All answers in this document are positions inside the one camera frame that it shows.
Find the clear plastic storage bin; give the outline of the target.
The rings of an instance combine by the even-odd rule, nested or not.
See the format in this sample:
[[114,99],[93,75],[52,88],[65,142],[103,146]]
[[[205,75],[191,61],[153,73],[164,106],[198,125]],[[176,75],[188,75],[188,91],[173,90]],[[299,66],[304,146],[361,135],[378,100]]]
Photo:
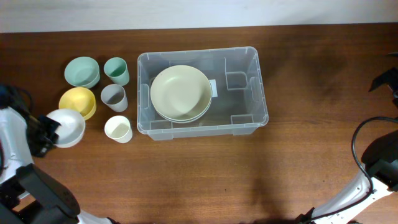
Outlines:
[[[218,96],[192,123],[173,123],[150,100],[155,77],[174,65],[189,65],[215,79]],[[269,120],[259,54],[254,47],[146,52],[137,59],[137,129],[155,141],[225,134],[247,135]]]

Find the white small bowl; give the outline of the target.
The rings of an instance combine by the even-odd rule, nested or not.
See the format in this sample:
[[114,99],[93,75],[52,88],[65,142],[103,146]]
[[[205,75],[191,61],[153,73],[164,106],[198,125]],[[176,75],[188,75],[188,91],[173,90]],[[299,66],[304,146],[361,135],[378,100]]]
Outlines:
[[82,115],[70,109],[59,109],[47,115],[48,118],[60,123],[55,130],[58,139],[55,145],[60,148],[68,148],[78,144],[85,132],[85,119]]

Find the beige bowl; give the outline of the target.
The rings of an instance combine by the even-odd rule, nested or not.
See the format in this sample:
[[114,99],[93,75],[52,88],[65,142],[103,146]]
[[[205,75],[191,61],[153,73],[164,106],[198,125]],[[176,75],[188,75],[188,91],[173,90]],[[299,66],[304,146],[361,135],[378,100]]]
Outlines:
[[199,69],[174,65],[155,77],[150,99],[161,117],[175,123],[189,123],[205,114],[212,93],[209,79]]
[[192,123],[196,120],[199,120],[200,118],[202,118],[205,113],[208,111],[208,109],[210,108],[211,104],[209,104],[198,116],[192,118],[192,119],[187,119],[187,120],[176,120],[176,119],[172,119],[172,118],[167,118],[166,116],[162,115],[160,112],[158,112],[159,115],[161,115],[162,118],[171,121],[173,123],[181,123],[181,124],[185,124],[185,123]]

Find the green cup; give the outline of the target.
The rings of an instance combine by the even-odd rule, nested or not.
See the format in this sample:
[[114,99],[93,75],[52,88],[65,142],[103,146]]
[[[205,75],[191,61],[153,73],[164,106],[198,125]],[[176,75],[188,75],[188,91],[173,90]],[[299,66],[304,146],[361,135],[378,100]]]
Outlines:
[[120,57],[109,59],[104,65],[104,72],[115,84],[124,86],[129,83],[129,71],[127,63]]

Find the cream cup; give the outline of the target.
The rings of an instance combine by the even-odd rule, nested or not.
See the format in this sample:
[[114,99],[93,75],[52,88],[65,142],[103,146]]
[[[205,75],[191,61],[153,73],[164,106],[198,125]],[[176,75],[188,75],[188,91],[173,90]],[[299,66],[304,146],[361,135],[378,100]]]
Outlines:
[[133,136],[130,121],[125,116],[120,115],[107,120],[104,132],[107,137],[122,144],[129,142]]

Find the grey cup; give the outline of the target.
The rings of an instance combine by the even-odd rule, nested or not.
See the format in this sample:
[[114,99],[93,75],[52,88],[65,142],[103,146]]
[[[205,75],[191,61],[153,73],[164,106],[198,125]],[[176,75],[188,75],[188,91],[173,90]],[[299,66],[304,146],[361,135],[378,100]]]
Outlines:
[[123,112],[128,107],[125,89],[118,84],[111,84],[103,88],[101,101],[115,112]]

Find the green small bowl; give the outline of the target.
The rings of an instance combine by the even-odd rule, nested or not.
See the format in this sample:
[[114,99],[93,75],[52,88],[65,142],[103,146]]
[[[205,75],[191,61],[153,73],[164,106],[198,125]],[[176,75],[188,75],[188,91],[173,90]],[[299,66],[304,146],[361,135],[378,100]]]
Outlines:
[[100,66],[91,57],[77,57],[66,66],[64,77],[70,85],[93,88],[100,80]]

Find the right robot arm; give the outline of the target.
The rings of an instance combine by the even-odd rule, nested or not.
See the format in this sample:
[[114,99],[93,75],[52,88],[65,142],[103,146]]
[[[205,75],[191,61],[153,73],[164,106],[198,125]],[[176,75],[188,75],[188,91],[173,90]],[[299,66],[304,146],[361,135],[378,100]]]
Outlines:
[[295,223],[353,223],[354,218],[377,200],[397,192],[397,131],[374,140],[359,159],[355,150],[358,134],[371,121],[397,123],[397,118],[376,116],[364,120],[351,138],[351,153],[359,172],[337,195],[323,205],[301,214]]

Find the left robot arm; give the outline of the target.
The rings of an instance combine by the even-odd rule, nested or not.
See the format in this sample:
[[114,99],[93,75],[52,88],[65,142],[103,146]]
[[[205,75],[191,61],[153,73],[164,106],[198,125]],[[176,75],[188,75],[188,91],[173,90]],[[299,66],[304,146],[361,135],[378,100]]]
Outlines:
[[32,116],[30,94],[1,85],[1,223],[114,223],[81,210],[74,195],[37,167],[33,157],[54,148],[63,125]]

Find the yellow small bowl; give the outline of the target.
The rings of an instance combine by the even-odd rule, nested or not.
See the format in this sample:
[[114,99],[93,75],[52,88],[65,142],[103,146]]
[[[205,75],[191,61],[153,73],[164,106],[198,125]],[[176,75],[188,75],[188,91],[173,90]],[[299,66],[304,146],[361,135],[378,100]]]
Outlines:
[[75,110],[82,115],[84,120],[88,120],[96,112],[96,98],[91,90],[84,87],[74,87],[61,96],[58,108]]

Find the white label in bin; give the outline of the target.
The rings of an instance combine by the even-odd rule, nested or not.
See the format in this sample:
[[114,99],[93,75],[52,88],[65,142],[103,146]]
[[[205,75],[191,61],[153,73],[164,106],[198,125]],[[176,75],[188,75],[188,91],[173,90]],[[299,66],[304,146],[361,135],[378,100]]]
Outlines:
[[210,85],[211,85],[212,98],[216,98],[218,96],[216,80],[212,79],[212,80],[209,80],[209,82],[210,82]]

